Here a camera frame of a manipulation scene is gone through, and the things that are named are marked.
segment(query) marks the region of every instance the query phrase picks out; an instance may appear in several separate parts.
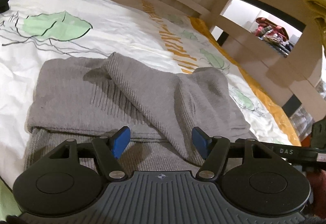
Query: bed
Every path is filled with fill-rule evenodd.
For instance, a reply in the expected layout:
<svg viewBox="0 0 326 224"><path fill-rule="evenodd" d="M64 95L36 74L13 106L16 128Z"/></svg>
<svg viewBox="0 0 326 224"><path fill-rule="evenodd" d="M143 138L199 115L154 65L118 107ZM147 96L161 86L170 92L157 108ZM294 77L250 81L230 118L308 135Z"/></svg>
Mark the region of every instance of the bed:
<svg viewBox="0 0 326 224"><path fill-rule="evenodd" d="M4 181L11 187L23 171L30 136L26 117L40 68L53 58L105 58L119 52L166 72L191 74L198 67L219 68L228 79L230 96L260 141L300 145L289 119L275 103L278 98L267 95L266 82L263 88L255 81L198 18L212 25L212 16L227 1L10 0L10 11L0 16L0 175ZM228 30L228 22L222 24Z"/></svg>

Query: green leaf pattern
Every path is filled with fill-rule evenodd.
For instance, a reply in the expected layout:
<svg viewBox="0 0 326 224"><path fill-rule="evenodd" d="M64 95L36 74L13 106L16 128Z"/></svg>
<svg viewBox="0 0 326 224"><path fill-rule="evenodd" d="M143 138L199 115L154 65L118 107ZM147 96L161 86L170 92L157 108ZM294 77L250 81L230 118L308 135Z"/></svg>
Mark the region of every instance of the green leaf pattern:
<svg viewBox="0 0 326 224"><path fill-rule="evenodd" d="M184 25L184 22L182 21L182 19L175 14L167 14L165 18L167 20L169 20L171 23L174 23L176 25L179 25L179 26Z"/></svg>
<svg viewBox="0 0 326 224"><path fill-rule="evenodd" d="M190 39L190 40L196 40L196 41L198 41L197 36L195 36L194 33L188 32L187 30L184 30L181 33L181 36L183 36L184 38Z"/></svg>
<svg viewBox="0 0 326 224"><path fill-rule="evenodd" d="M206 51L205 49L200 49L200 52L207 58L208 63L214 68L223 69L225 62L224 60L212 53Z"/></svg>
<svg viewBox="0 0 326 224"><path fill-rule="evenodd" d="M275 144L284 144L283 142L281 142L281 141L279 141L279 140L277 140L277 139L273 139L273 142L275 143Z"/></svg>
<svg viewBox="0 0 326 224"><path fill-rule="evenodd" d="M23 21L22 29L39 41L55 39L70 41L85 35L92 25L66 11L61 13L28 16Z"/></svg>
<svg viewBox="0 0 326 224"><path fill-rule="evenodd" d="M255 110L255 106L254 103L252 102L252 100L245 96L241 91L239 91L236 88L232 88L230 90L230 95L231 97L237 102L237 104L245 109L248 109L250 111L254 111Z"/></svg>

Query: gray towel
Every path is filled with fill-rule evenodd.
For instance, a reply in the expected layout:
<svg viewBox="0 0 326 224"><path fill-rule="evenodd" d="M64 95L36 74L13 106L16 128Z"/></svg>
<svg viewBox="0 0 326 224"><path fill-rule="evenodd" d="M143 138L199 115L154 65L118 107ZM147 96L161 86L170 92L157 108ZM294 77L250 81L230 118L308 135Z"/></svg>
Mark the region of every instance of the gray towel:
<svg viewBox="0 0 326 224"><path fill-rule="evenodd" d="M166 73L118 53L104 60L54 59L40 71L30 108L28 164L66 138L86 142L124 125L137 142L122 162L130 170L184 170L187 165L193 170L189 162L200 166L203 160L191 142L194 126L231 141L254 137L216 68ZM139 149L146 149L146 158ZM139 157L141 162L128 165Z"/></svg>

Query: white duvet cover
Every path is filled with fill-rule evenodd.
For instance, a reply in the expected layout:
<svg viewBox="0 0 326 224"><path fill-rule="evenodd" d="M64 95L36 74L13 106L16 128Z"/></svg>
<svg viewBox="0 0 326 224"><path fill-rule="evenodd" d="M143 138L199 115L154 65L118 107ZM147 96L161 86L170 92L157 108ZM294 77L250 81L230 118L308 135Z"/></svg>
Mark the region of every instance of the white duvet cover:
<svg viewBox="0 0 326 224"><path fill-rule="evenodd" d="M0 175L9 186L22 173L29 139L25 122L42 64L53 58L105 58L112 52L149 67L191 73L214 66L260 141L291 144L238 68L186 16L111 0L10 0L0 15Z"/></svg>

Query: circular pad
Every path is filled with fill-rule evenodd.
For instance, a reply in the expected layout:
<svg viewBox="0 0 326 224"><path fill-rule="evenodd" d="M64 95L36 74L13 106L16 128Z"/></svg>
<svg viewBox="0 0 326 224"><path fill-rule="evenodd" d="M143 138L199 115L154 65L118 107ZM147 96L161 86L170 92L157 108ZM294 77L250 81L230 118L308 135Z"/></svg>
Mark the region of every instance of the circular pad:
<svg viewBox="0 0 326 224"><path fill-rule="evenodd" d="M78 163L66 163L65 159L35 163L17 178L13 187L22 210L40 216L82 210L101 190L101 177L95 171Z"/></svg>
<svg viewBox="0 0 326 224"><path fill-rule="evenodd" d="M308 180L286 161L253 158L228 171L221 189L237 208L273 217L302 209L310 195Z"/></svg>
<svg viewBox="0 0 326 224"><path fill-rule="evenodd" d="M74 178L62 172L50 172L41 176L36 186L46 194L60 194L69 190L74 185Z"/></svg>
<svg viewBox="0 0 326 224"><path fill-rule="evenodd" d="M252 188L265 194L279 193L287 185L283 176L273 172L256 173L249 178L249 183Z"/></svg>

